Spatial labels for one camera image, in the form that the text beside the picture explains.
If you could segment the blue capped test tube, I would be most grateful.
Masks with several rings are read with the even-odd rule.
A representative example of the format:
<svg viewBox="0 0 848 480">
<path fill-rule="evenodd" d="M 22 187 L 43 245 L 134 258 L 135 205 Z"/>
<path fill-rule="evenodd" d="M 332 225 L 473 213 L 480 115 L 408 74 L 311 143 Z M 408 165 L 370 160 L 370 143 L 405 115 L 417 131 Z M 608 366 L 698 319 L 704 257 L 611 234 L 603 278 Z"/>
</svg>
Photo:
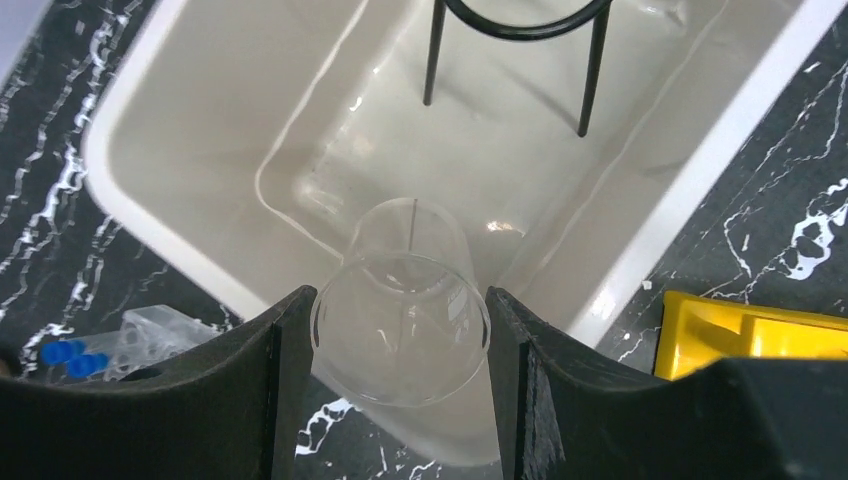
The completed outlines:
<svg viewBox="0 0 848 480">
<path fill-rule="evenodd" d="M 69 360 L 66 372 L 71 378 L 86 378 L 105 370 L 110 356 L 105 353 L 82 354 Z"/>
</svg>

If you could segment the yellow test tube rack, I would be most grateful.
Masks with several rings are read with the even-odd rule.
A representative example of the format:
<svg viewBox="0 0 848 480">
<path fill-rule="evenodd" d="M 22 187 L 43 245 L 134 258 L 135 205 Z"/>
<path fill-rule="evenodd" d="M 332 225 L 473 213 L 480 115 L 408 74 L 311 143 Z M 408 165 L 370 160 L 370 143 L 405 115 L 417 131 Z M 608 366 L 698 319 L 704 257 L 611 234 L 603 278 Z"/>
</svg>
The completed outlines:
<svg viewBox="0 0 848 480">
<path fill-rule="evenodd" d="M 676 380 L 726 357 L 845 360 L 847 320 L 667 291 L 653 374 Z"/>
</svg>

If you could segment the clear acrylic tube rack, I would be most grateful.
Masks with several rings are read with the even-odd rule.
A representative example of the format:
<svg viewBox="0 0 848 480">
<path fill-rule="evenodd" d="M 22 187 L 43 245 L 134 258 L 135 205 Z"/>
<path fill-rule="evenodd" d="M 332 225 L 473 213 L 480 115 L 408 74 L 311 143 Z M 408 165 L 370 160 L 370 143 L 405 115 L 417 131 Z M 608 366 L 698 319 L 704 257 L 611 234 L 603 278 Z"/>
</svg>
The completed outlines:
<svg viewBox="0 0 848 480">
<path fill-rule="evenodd" d="M 167 305 L 128 310 L 123 314 L 117 345 L 103 371 L 105 381 L 170 359 L 217 337 L 220 332 Z"/>
</svg>

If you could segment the black wire ring stand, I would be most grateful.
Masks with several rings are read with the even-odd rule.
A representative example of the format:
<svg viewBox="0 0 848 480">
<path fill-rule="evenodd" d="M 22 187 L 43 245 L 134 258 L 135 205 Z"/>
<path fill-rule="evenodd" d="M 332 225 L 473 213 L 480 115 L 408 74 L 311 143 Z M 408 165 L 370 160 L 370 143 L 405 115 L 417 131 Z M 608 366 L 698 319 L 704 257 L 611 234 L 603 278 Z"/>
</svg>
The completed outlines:
<svg viewBox="0 0 848 480">
<path fill-rule="evenodd" d="M 580 116 L 576 127 L 577 135 L 580 138 L 585 137 L 589 130 L 597 94 L 611 6 L 611 0 L 592 0 L 564 18 L 549 23 L 518 26 L 490 20 L 474 11 L 461 0 L 435 0 L 431 16 L 422 103 L 425 106 L 432 104 L 445 16 L 448 11 L 452 12 L 465 26 L 472 30 L 491 38 L 509 42 L 529 43 L 549 40 L 567 35 L 590 23 L 592 35 Z"/>
</svg>

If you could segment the clear glass beaker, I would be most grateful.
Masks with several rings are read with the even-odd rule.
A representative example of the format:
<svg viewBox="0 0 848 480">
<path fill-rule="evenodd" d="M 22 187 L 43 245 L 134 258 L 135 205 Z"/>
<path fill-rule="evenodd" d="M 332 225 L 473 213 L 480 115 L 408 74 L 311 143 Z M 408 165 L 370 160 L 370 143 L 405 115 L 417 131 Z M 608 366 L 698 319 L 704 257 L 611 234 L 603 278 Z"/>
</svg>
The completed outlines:
<svg viewBox="0 0 848 480">
<path fill-rule="evenodd" d="M 458 221 L 419 198 L 372 208 L 319 291 L 310 328 L 318 368 L 355 397 L 421 407 L 456 393 L 491 342 Z"/>
</svg>

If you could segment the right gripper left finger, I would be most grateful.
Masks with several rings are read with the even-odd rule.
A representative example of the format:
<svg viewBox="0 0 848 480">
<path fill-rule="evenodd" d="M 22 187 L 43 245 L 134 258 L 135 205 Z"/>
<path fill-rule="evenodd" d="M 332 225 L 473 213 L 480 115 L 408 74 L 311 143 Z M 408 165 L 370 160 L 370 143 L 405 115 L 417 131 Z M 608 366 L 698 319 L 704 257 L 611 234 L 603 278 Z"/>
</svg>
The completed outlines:
<svg viewBox="0 0 848 480">
<path fill-rule="evenodd" d="M 5 479 L 290 479 L 313 363 L 304 285 L 121 380 L 1 382 Z"/>
</svg>

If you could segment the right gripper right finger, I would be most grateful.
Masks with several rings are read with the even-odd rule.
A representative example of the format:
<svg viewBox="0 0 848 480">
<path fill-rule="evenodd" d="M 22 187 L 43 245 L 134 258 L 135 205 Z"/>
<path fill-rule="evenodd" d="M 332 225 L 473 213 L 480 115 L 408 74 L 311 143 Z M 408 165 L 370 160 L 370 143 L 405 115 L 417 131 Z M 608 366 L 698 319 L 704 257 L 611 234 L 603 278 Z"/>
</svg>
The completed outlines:
<svg viewBox="0 0 848 480">
<path fill-rule="evenodd" d="M 843 479 L 847 365 L 723 359 L 666 381 L 492 287 L 488 351 L 507 479 Z"/>
</svg>

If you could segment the white plastic bin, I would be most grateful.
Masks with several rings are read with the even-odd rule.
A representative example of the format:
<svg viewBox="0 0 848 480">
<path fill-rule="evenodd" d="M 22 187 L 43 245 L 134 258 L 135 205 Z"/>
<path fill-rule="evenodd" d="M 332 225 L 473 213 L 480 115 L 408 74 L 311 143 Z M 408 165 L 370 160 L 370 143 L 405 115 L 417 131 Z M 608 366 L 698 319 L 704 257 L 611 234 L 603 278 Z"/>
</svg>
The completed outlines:
<svg viewBox="0 0 848 480">
<path fill-rule="evenodd" d="M 596 346 L 843 1 L 616 1 L 588 133 L 591 31 L 512 43 L 429 1 L 160 1 L 82 142 L 91 196 L 244 319 L 326 283 L 359 218 L 450 212 L 481 288 Z"/>
</svg>

